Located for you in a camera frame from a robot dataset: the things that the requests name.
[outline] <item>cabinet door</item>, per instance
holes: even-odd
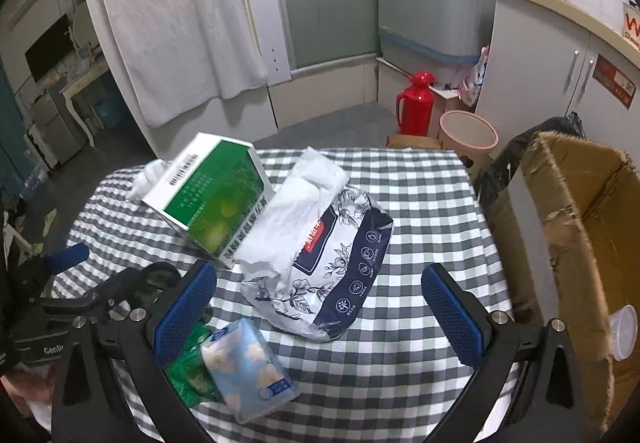
[[[640,163],[640,97],[634,98],[638,87],[640,70],[591,35],[569,111],[578,113],[587,138],[626,150]]]
[[[590,33],[525,0],[497,0],[489,61],[476,113],[502,148],[551,116],[564,116]]]

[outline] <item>blue tissue pack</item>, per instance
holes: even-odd
[[[200,344],[200,353],[238,423],[273,412],[300,393],[249,319],[213,333]]]

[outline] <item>white chair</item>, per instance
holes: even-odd
[[[33,255],[33,246],[27,242],[27,240],[18,233],[14,227],[12,227],[8,223],[9,214],[7,212],[4,213],[4,218],[2,218],[2,243],[4,248],[4,264],[7,263],[7,259],[9,258],[9,248],[11,248],[11,244],[15,241],[20,246],[20,249],[27,253],[27,255]]]

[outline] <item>black garbage bag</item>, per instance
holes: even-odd
[[[498,194],[507,187],[513,178],[520,165],[522,155],[529,145],[529,140],[538,131],[556,131],[556,133],[585,138],[582,122],[575,112],[569,113],[568,116],[549,118],[540,125],[512,138],[495,161],[486,169],[481,170],[474,180],[474,190],[484,215],[488,214],[488,210],[498,198]]]

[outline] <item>pink trash can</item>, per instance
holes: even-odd
[[[489,153],[498,145],[498,133],[488,121],[460,110],[447,111],[440,117],[439,138],[444,149],[452,149],[460,157],[471,181],[489,165]]]

